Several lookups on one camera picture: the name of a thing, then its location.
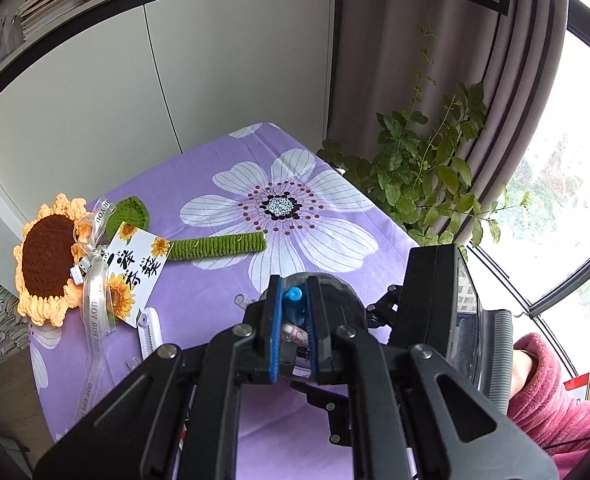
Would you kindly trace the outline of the pink sleeve forearm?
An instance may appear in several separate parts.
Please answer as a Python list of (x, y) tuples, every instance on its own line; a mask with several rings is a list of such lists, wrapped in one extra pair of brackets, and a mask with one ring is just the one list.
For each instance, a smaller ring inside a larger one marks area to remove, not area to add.
[(560, 361), (540, 335), (523, 336), (514, 350), (528, 353), (534, 367), (524, 389), (508, 401), (508, 418), (552, 457), (564, 479), (590, 450), (590, 401), (568, 394)]

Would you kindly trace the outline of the person right hand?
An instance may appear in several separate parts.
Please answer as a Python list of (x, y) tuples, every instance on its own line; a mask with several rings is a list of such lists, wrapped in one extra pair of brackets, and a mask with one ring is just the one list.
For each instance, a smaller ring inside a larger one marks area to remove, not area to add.
[(534, 360), (528, 353), (522, 350), (513, 351), (510, 399), (524, 389), (533, 367)]

